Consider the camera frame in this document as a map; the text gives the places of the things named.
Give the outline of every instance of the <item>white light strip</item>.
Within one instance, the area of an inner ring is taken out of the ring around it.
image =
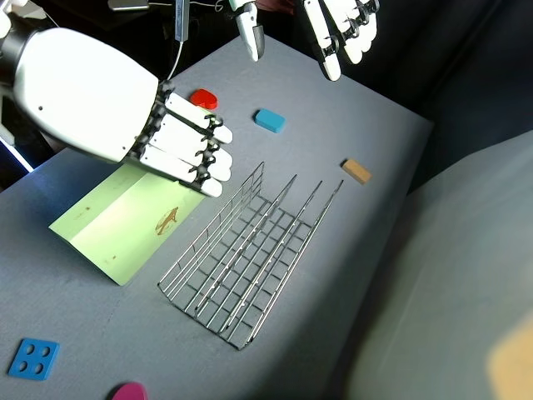
[[[6,147],[6,149],[9,150],[9,152],[22,164],[23,167],[26,168],[26,170],[29,173],[33,172],[32,166],[24,159],[22,154],[19,153],[16,148],[7,144],[7,142],[3,140],[1,136],[0,136],[0,142],[2,142],[2,144]]]

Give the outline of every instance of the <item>wire basket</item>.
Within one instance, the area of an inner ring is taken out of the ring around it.
[[[261,330],[343,182],[310,225],[302,215],[322,181],[293,216],[280,204],[296,175],[269,201],[261,195],[263,172],[264,162],[157,284],[175,307],[239,350]]]

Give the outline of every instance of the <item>green paper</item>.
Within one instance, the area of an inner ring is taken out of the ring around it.
[[[178,182],[123,165],[50,229],[124,285],[203,198]]]

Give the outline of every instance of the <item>blue rectangular block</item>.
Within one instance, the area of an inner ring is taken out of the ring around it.
[[[7,375],[44,381],[48,378],[59,352],[59,343],[23,339]]]
[[[266,110],[265,108],[259,110],[254,119],[257,125],[275,133],[281,132],[286,121],[281,115]]]

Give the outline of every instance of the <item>pink block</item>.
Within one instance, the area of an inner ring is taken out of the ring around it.
[[[140,383],[126,383],[118,389],[112,400],[148,400],[147,390]]]

